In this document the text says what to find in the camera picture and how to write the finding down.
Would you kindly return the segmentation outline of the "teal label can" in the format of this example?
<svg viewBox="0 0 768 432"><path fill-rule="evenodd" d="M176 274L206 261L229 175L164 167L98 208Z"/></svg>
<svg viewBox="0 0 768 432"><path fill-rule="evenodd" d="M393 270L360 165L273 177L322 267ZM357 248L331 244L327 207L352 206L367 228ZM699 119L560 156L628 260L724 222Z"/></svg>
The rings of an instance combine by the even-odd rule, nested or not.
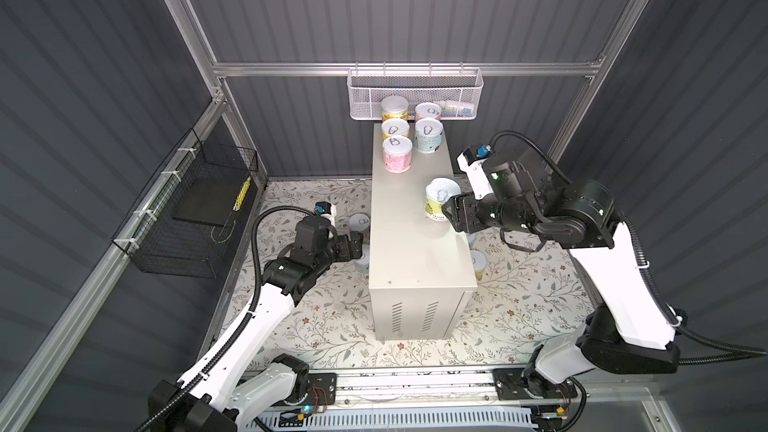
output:
<svg viewBox="0 0 768 432"><path fill-rule="evenodd" d="M355 269L363 276L367 277L370 270L370 258L363 255L361 258L353 261Z"/></svg>

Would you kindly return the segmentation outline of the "pink label can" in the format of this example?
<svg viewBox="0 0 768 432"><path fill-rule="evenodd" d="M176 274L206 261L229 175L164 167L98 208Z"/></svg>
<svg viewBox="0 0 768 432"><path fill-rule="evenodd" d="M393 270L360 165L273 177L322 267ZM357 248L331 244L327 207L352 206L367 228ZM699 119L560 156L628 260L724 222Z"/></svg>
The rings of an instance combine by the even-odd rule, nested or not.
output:
<svg viewBox="0 0 768 432"><path fill-rule="evenodd" d="M414 108L415 121L421 121L424 119L441 120L442 107L434 102L419 103Z"/></svg>
<svg viewBox="0 0 768 432"><path fill-rule="evenodd" d="M406 172L412 163L413 144L402 135L393 135L382 143L385 169L392 173Z"/></svg>

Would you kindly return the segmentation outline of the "yellow label can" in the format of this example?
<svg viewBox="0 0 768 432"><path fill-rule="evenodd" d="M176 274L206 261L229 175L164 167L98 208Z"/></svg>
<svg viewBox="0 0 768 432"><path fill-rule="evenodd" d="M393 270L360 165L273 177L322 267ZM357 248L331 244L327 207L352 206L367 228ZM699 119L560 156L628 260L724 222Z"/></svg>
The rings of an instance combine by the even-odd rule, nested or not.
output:
<svg viewBox="0 0 768 432"><path fill-rule="evenodd" d="M410 131L410 124L401 118L390 118L382 122L381 131L384 140L395 136L407 137Z"/></svg>

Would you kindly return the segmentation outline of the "green orange label can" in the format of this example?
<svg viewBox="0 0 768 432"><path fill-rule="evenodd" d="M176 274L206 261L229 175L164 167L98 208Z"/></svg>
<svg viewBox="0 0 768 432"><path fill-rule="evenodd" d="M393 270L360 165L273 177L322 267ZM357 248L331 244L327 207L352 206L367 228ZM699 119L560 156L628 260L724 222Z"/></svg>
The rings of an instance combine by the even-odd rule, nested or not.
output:
<svg viewBox="0 0 768 432"><path fill-rule="evenodd" d="M402 119L407 121L409 116L409 101L400 95L390 95L382 99L381 118L383 121Z"/></svg>

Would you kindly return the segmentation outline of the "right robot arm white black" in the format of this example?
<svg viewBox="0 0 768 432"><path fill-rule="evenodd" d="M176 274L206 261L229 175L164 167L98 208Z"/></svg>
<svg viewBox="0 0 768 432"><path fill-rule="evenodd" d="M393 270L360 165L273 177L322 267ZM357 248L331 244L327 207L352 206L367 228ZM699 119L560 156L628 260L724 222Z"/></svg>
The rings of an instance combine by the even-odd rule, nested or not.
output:
<svg viewBox="0 0 768 432"><path fill-rule="evenodd" d="M457 164L469 193L443 211L457 232L526 232L554 242L599 295L576 331L537 346L514 379L535 398L600 369L618 375L672 374L681 366L740 361L766 350L717 341L686 326L684 313L661 296L638 232L610 191L594 180L571 181L531 139L501 131L462 151Z"/></svg>

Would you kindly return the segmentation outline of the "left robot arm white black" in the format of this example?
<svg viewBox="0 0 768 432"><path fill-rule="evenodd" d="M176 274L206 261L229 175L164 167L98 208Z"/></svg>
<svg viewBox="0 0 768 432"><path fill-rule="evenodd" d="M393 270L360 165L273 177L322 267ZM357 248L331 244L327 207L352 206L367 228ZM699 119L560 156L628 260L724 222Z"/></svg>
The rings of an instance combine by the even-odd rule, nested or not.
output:
<svg viewBox="0 0 768 432"><path fill-rule="evenodd" d="M278 256L254 264L254 290L234 322L210 349L176 381L161 381L148 399L140 431L241 431L278 402L297 408L309 387L309 366L281 354L256 377L242 378L277 326L291 315L318 279L336 263L362 256L363 236L342 234L336 208L322 201L310 209L280 205L260 213L250 246L258 253L258 229L277 212L297 212L294 240Z"/></svg>

